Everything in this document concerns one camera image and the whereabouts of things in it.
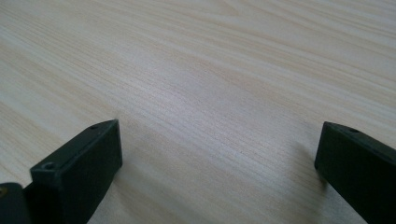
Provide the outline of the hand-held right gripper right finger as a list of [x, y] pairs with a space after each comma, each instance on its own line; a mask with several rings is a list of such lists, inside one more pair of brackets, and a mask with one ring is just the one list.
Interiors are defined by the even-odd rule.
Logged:
[[396, 149], [326, 121], [315, 168], [368, 224], [396, 224]]

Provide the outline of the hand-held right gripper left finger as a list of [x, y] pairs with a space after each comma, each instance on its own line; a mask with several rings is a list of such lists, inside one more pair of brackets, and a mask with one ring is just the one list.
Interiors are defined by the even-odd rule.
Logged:
[[122, 166], [116, 119], [92, 125], [30, 169], [34, 224], [87, 224]]

